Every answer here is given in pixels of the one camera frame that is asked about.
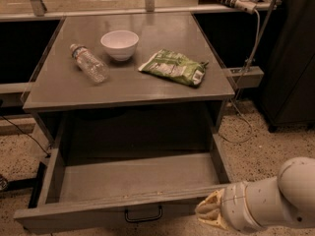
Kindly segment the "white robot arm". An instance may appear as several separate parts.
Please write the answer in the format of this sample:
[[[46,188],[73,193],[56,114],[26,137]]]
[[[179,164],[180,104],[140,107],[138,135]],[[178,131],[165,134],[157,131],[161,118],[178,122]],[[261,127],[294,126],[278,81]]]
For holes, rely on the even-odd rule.
[[[195,212],[205,224],[243,234],[272,226],[314,228],[315,159],[295,157],[275,177],[229,184],[209,194]]]

